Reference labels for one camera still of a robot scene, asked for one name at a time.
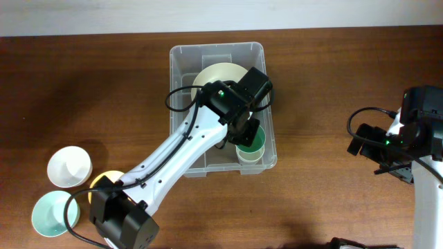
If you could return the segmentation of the cream cup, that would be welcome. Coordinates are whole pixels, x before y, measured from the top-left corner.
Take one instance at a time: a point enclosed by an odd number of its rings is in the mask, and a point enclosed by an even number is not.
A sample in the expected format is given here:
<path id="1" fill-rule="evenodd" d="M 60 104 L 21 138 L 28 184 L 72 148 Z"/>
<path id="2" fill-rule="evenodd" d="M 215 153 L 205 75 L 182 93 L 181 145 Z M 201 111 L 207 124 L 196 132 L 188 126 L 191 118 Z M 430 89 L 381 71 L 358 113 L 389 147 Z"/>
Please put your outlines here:
<path id="1" fill-rule="evenodd" d="M 236 147 L 236 154 L 240 165 L 256 165 L 258 161 L 263 157 L 265 148 L 261 147 L 254 152 L 246 152 Z"/>

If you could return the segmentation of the white small bowl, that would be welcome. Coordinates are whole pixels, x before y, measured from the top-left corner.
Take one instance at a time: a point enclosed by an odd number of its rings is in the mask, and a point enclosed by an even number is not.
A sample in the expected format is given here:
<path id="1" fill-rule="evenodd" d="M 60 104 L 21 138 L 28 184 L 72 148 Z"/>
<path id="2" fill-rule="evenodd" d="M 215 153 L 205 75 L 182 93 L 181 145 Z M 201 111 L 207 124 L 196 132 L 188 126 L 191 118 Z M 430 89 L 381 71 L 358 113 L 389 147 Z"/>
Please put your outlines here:
<path id="1" fill-rule="evenodd" d="M 56 151 L 47 164 L 49 181 L 57 187 L 77 187 L 86 182 L 93 165 L 86 150 L 78 146 L 63 147 Z"/>

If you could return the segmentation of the mint green small bowl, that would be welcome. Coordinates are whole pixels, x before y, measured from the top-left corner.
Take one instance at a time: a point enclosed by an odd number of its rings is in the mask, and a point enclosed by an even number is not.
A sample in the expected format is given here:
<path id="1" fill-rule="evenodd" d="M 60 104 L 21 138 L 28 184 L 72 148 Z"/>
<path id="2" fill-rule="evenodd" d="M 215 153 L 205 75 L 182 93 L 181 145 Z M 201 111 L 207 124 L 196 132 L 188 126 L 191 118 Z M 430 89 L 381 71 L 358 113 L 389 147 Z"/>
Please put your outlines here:
<path id="1" fill-rule="evenodd" d="M 58 237 L 67 232 L 64 208 L 71 195 L 65 191 L 52 191 L 43 195 L 32 212 L 34 230 L 43 237 Z"/>

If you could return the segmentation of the mint green cup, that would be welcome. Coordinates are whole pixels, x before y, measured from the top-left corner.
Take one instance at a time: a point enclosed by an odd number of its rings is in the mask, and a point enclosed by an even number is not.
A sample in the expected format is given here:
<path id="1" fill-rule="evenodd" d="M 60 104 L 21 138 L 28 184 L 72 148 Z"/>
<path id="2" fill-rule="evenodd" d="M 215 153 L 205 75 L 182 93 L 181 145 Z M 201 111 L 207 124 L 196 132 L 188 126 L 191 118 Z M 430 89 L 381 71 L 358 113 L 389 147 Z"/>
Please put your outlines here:
<path id="1" fill-rule="evenodd" d="M 243 152 L 246 153 L 255 153 L 259 151 L 261 148 L 263 148 L 264 144 L 266 142 L 266 133 L 262 126 L 259 126 L 257 133 L 253 139 L 253 143 L 250 147 L 244 146 L 244 145 L 237 145 L 236 147 Z"/>

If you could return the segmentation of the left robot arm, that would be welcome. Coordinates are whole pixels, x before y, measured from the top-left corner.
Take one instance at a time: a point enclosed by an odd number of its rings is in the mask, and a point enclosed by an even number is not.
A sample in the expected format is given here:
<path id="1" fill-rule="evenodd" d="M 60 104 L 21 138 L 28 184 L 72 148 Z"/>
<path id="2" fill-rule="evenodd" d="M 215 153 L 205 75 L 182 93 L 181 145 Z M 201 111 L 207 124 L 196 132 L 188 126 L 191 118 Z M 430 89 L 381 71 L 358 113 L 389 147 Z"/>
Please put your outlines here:
<path id="1" fill-rule="evenodd" d="M 208 82 L 196 95 L 179 128 L 148 158 L 117 181 L 99 178 L 89 189 L 89 220 L 104 243 L 99 248 L 146 248 L 159 233 L 153 220 L 166 194 L 192 164 L 219 142 L 251 145 L 260 122 L 252 112 L 273 94 L 270 80 Z"/>

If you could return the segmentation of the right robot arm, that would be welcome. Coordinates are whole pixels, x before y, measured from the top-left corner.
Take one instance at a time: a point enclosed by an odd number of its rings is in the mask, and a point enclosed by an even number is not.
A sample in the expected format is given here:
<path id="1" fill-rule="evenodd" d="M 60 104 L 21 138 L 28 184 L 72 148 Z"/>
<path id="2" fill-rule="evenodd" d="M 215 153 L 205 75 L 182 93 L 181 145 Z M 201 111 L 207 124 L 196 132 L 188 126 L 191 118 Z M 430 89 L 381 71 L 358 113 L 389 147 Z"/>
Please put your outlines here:
<path id="1" fill-rule="evenodd" d="M 442 89 L 415 86 L 404 91 L 398 111 L 382 109 L 393 119 L 388 130 L 366 123 L 347 132 L 347 152 L 379 164 L 415 188 L 414 248 L 442 247 Z"/>

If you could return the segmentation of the yellow small bowl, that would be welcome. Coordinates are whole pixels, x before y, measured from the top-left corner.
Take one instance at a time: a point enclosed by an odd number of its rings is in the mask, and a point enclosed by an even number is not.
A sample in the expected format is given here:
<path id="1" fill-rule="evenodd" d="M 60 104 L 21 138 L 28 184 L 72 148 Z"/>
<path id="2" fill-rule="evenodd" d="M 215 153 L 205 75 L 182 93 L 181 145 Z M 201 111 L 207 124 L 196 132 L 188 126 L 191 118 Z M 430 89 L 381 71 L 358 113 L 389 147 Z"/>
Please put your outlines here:
<path id="1" fill-rule="evenodd" d="M 124 175 L 123 172 L 116 171 L 116 170 L 111 170 L 111 171 L 103 172 L 103 173 L 101 173 L 100 175 L 98 175 L 97 177 L 95 177 L 95 178 L 93 179 L 93 181 L 91 182 L 91 184 L 90 184 L 89 187 L 90 187 L 90 188 L 96 188 L 96 187 L 98 187 L 98 186 L 97 186 L 98 181 L 99 181 L 101 178 L 103 178 L 103 177 L 106 177 L 106 178 L 108 178 L 108 179 L 111 181 L 111 187 L 112 187 L 113 184 L 114 184 L 117 180 L 119 180 L 120 177 L 123 176 L 123 175 Z"/>

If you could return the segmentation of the cream bowl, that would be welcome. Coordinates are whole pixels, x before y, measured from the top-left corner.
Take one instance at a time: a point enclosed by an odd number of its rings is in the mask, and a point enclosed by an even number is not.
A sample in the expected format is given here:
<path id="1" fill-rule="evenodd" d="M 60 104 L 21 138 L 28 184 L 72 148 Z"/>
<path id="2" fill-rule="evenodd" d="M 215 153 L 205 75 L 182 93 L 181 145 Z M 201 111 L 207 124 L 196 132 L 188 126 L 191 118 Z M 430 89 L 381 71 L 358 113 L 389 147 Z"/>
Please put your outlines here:
<path id="1" fill-rule="evenodd" d="M 234 81 L 235 84 L 238 83 L 245 74 L 247 70 L 237 64 L 222 62 L 218 64 L 213 64 L 198 74 L 193 82 L 193 86 L 204 86 L 207 83 L 213 83 L 216 81 Z M 195 100 L 197 96 L 197 89 L 191 90 L 191 99 Z M 220 95 L 216 93 L 216 100 L 221 100 L 222 102 L 231 102 L 235 100 L 235 97 L 228 95 L 227 93 Z"/>

